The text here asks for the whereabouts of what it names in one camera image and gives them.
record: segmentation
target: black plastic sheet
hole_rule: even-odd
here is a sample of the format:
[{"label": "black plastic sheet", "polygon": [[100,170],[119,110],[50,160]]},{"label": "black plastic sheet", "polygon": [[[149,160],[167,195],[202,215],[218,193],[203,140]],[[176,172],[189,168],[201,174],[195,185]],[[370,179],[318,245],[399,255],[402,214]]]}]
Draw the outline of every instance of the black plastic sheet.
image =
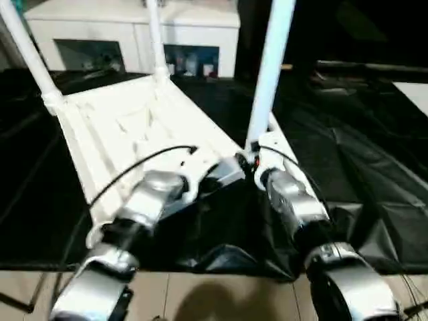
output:
[{"label": "black plastic sheet", "polygon": [[[0,268],[56,270],[85,201],[58,123],[42,106],[29,74],[12,72],[19,81],[11,85],[10,73],[0,75],[1,168],[9,187],[0,202]],[[133,77],[65,73],[55,81],[71,93]],[[175,82],[243,145],[253,87]],[[282,78],[274,112],[343,238],[380,272],[427,273],[427,118],[390,84],[315,86],[293,77]],[[85,255],[89,228],[88,219],[67,262],[70,269]],[[251,180],[163,219],[152,247],[139,259],[150,271],[245,274],[283,282],[302,271],[281,219]]]}]

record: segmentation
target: wire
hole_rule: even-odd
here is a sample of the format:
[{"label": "wire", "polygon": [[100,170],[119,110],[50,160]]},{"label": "wire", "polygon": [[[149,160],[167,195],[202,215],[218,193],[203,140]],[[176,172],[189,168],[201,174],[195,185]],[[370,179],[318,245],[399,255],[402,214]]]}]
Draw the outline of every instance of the wire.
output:
[{"label": "wire", "polygon": [[130,171],[132,171],[133,169],[135,169],[136,167],[139,167],[140,165],[144,164],[146,161],[149,161],[150,159],[160,155],[160,154],[164,154],[166,152],[169,152],[171,150],[176,150],[176,149],[190,149],[190,153],[193,154],[196,150],[197,147],[196,146],[190,146],[190,145],[178,145],[178,146],[173,146],[173,147],[168,147],[168,148],[164,148],[158,152],[154,152],[153,154],[144,157],[143,159],[135,162],[133,165],[129,166],[126,170],[124,170],[123,172],[121,172],[118,176],[116,176],[110,183],[108,183],[95,197],[94,199],[91,201],[91,203],[88,205],[87,209],[84,209],[82,211],[82,213],[80,214],[80,218],[78,220],[78,222],[76,223],[76,225],[74,226],[70,237],[68,239],[68,242],[66,244],[66,248],[64,250],[64,254],[62,256],[61,262],[60,262],[60,266],[59,266],[59,272],[56,275],[56,280],[55,280],[55,284],[51,293],[51,310],[55,304],[55,301],[58,298],[58,294],[59,294],[59,288],[60,288],[60,284],[62,281],[62,276],[64,274],[64,270],[66,270],[66,264],[67,264],[67,260],[68,257],[70,256],[70,252],[72,250],[73,244],[77,238],[78,232],[80,231],[81,225],[84,222],[84,219],[87,217],[86,215],[90,212],[90,209],[96,204],[96,202],[113,186],[115,185],[123,176],[125,176],[126,174],[128,174]]},{"label": "wire", "polygon": [[[409,281],[407,281],[406,276],[403,275],[403,274],[401,274],[400,277],[401,277],[401,279],[403,279],[403,281],[404,281],[404,283],[405,283],[405,285],[407,287],[407,291],[409,292],[409,295],[411,296],[411,299],[413,301],[414,306],[418,306],[419,305],[418,304],[418,300],[416,300],[415,293],[413,292],[413,290],[412,290],[412,288],[411,288],[411,286],[409,284]],[[419,315],[419,312],[417,314],[415,314],[415,315],[409,316],[406,320],[411,320],[415,316],[417,316],[418,320],[421,320],[421,316]]]}]

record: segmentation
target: white pole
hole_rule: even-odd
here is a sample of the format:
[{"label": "white pole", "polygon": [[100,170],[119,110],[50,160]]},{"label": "white pole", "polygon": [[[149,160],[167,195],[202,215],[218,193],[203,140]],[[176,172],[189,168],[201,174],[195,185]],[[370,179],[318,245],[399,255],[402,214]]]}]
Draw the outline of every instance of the white pole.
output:
[{"label": "white pole", "polygon": [[247,152],[251,152],[251,144],[257,141],[269,126],[270,112],[274,105],[295,2],[296,0],[273,0],[272,2],[253,110],[245,142]]},{"label": "white pole", "polygon": [[167,62],[165,61],[165,51],[161,36],[161,23],[158,15],[157,0],[147,0],[148,12],[150,14],[150,36],[154,53],[154,75],[157,79],[169,77]]},{"label": "white pole", "polygon": [[64,98],[53,83],[10,0],[0,0],[0,14],[41,90],[41,97],[46,108],[55,115],[55,106],[61,104]]}]

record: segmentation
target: white cabinet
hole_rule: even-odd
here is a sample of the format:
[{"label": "white cabinet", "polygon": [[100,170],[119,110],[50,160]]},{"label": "white cabinet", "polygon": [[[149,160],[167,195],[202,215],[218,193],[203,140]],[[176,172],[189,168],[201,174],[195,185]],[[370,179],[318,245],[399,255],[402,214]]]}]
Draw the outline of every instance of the white cabinet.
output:
[{"label": "white cabinet", "polygon": [[[235,1],[167,0],[159,15],[167,47],[184,46],[187,55],[214,48],[215,57],[205,63],[213,64],[219,77],[233,77],[240,27]],[[111,41],[127,72],[152,73],[149,14],[142,0],[47,0],[25,18],[50,70],[76,69],[70,59],[81,60],[78,67],[84,69],[86,56],[79,56],[80,47],[75,45],[64,53],[65,40]]]},{"label": "white cabinet", "polygon": [[117,42],[126,71],[141,71],[132,24],[60,20],[28,20],[28,24],[50,70],[67,69],[56,41],[92,40]]}]

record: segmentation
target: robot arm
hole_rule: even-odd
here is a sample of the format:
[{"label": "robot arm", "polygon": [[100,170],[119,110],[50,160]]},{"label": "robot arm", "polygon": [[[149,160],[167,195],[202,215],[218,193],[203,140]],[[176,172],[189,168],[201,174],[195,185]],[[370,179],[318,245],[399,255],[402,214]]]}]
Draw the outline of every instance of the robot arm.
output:
[{"label": "robot arm", "polygon": [[59,295],[49,319],[124,320],[132,299],[128,284],[139,268],[137,255],[149,248],[161,215],[175,213],[196,199],[199,183],[213,167],[209,176],[219,177],[222,184],[243,177],[234,158],[220,161],[204,148],[175,172],[146,172],[115,220],[103,226],[102,239]]},{"label": "robot arm", "polygon": [[[281,148],[275,132],[262,135],[259,142]],[[400,320],[391,289],[350,244],[335,234],[324,205],[296,178],[284,157],[260,149],[254,178],[282,215],[288,235],[304,258],[319,320]]]},{"label": "robot arm", "polygon": [[64,288],[50,320],[122,321],[132,299],[132,281],[140,253],[165,207],[185,193],[184,176],[150,171],[118,210],[113,223],[105,225],[99,242]]}]

